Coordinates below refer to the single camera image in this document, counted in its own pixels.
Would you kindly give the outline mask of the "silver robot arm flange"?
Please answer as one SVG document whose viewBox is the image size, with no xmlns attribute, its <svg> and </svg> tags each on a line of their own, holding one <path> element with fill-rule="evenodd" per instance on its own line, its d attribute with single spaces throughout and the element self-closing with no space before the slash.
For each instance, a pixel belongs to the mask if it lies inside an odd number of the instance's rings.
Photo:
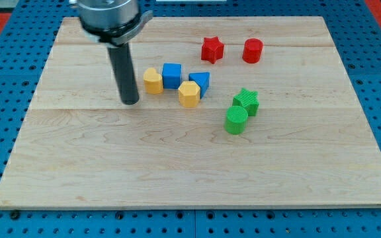
<svg viewBox="0 0 381 238">
<path fill-rule="evenodd" d="M 77 10 L 85 35 L 109 48 L 129 43 L 153 18 L 138 0 L 69 0 L 69 5 Z"/>
</svg>

